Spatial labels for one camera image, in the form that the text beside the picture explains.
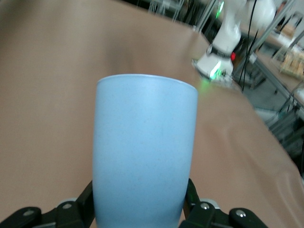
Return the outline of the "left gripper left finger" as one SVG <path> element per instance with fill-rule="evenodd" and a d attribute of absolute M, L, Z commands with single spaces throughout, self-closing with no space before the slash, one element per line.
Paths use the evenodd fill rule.
<path fill-rule="evenodd" d="M 90 228 L 94 219 L 90 182 L 76 200 L 63 202 L 47 213 L 38 207 L 21 208 L 0 222 L 0 228 Z"/>

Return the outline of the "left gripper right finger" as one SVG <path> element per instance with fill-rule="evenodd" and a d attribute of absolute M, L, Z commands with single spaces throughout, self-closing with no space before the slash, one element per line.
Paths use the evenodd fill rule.
<path fill-rule="evenodd" d="M 183 206 L 185 219 L 180 228 L 268 228 L 251 210 L 233 208 L 228 214 L 207 201 L 201 201 L 195 185 L 188 180 Z"/>

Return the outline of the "light blue cup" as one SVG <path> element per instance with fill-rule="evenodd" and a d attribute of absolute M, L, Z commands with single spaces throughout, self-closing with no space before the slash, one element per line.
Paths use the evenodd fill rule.
<path fill-rule="evenodd" d="M 93 136 L 97 228 L 177 228 L 194 146 L 198 91 L 142 74 L 98 81 Z"/>

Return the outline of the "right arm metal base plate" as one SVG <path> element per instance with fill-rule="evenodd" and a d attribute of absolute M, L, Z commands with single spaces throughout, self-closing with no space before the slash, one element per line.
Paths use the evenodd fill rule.
<path fill-rule="evenodd" d="M 232 71 L 233 65 L 230 60 L 216 59 L 205 62 L 203 59 L 192 59 L 192 65 L 201 77 L 210 82 L 218 83 L 230 87 L 233 84 Z"/>

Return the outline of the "aluminium frame workbench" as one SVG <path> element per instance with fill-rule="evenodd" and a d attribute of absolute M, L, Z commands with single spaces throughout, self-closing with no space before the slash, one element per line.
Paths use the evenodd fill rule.
<path fill-rule="evenodd" d="M 282 46 L 272 57 L 259 54 L 256 50 L 265 42 L 276 23 L 284 16 L 295 0 L 286 0 L 285 7 L 275 16 L 267 28 L 257 29 L 262 32 L 249 41 L 249 49 L 234 70 L 233 75 L 242 75 L 250 56 L 255 60 L 252 67 L 265 76 L 278 92 L 285 96 L 285 102 L 277 112 L 266 120 L 266 125 L 272 134 L 295 162 L 300 173 L 304 172 L 304 98 L 299 93 L 304 92 L 304 59 L 293 50 L 295 42 Z"/>

